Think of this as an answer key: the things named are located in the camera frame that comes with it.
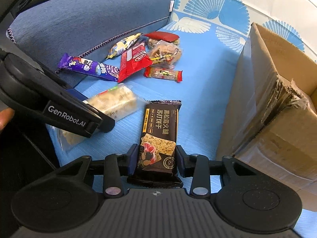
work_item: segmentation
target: torn cardboard edge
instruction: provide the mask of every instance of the torn cardboard edge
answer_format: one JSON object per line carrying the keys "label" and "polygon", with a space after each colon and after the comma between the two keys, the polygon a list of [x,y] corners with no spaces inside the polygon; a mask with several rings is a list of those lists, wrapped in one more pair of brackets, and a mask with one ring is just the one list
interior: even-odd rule
{"label": "torn cardboard edge", "polygon": [[238,159],[293,188],[317,211],[317,67],[252,24],[237,63],[216,159]]}

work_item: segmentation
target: black cracker package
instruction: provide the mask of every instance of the black cracker package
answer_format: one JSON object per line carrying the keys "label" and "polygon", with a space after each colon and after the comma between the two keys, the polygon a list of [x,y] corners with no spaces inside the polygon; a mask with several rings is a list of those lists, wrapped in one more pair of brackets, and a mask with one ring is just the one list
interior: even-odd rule
{"label": "black cracker package", "polygon": [[149,188],[183,187],[175,157],[179,109],[176,101],[151,101],[144,108],[138,163],[127,182]]}

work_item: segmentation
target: purple candy wrapper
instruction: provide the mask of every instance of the purple candy wrapper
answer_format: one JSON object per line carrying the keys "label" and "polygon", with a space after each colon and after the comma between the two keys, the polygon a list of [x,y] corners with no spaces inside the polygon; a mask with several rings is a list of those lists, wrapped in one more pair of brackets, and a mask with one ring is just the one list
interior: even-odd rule
{"label": "purple candy wrapper", "polygon": [[113,82],[117,82],[119,76],[119,68],[116,66],[91,61],[80,57],[73,57],[69,56],[68,54],[63,55],[58,64],[58,68]]}

